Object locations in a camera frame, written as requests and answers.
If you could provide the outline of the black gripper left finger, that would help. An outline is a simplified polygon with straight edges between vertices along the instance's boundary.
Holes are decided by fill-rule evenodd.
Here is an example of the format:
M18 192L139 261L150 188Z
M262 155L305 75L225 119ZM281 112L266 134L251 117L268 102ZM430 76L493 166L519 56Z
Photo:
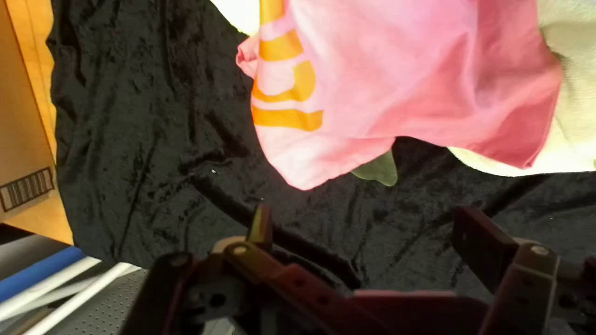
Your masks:
M256 207L245 240L264 250L271 246L273 223L269 222L269 209L266 205Z

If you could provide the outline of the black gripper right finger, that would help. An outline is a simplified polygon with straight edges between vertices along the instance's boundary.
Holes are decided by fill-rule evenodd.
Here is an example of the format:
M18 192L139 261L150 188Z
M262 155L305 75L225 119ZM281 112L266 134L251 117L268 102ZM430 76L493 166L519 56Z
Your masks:
M519 277L508 274L519 244L484 212L456 209L450 244L489 292L519 287Z

